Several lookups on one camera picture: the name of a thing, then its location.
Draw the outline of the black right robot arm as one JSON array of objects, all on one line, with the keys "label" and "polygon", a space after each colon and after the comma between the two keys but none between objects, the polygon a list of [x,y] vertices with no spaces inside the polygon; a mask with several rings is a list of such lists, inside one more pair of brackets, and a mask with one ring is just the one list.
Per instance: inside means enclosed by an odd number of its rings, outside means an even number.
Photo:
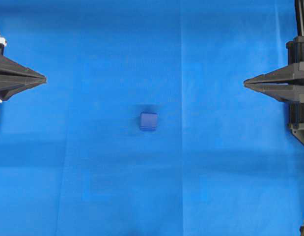
[{"label": "black right robot arm", "polygon": [[244,87],[289,104],[291,133],[304,145],[304,36],[286,44],[288,65],[244,81]]}]

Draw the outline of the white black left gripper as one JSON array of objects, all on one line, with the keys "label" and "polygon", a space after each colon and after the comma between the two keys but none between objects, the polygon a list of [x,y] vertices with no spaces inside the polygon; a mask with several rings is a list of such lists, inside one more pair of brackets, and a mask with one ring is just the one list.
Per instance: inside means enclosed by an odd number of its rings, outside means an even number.
[{"label": "white black left gripper", "polygon": [[0,35],[0,103],[13,95],[46,83],[46,77],[3,56],[7,41]]}]

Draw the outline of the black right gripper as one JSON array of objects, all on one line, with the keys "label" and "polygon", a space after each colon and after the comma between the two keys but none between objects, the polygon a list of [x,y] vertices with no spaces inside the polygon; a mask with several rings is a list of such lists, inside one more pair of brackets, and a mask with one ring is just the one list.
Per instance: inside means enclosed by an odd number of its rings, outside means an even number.
[{"label": "black right gripper", "polygon": [[298,129],[304,124],[304,37],[286,44],[288,66],[244,81],[244,86],[279,102],[289,102],[290,126]]}]

